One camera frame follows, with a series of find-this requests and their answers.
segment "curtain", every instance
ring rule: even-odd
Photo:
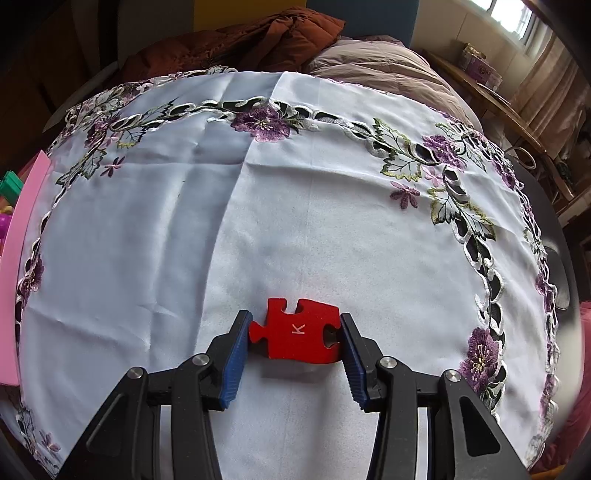
[[[583,72],[553,33],[511,106],[556,158],[573,134],[589,91]]]

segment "white tablecloth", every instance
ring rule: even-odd
[[[532,464],[554,410],[554,289],[502,152],[402,96],[203,73],[69,113],[22,256],[13,432],[54,475],[128,368],[174,368],[239,309],[262,323],[267,298],[310,298],[416,371],[459,369]],[[250,355],[212,422],[224,478],[342,480],[366,475],[377,416],[340,363]]]

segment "beige comforter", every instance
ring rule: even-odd
[[[339,40],[304,72],[404,95],[482,131],[474,112],[424,58],[391,37],[379,38],[389,40]]]

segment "window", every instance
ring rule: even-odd
[[[507,31],[515,33],[523,42],[532,30],[534,17],[521,0],[471,0],[486,10]]]

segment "brown blanket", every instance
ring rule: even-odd
[[[238,70],[297,72],[333,44],[343,20],[292,7],[257,22],[161,40],[127,59],[120,82],[134,82],[214,65]]]
[[[392,37],[367,38],[339,40],[304,66],[304,73],[397,93],[482,132],[474,112],[424,58]]]

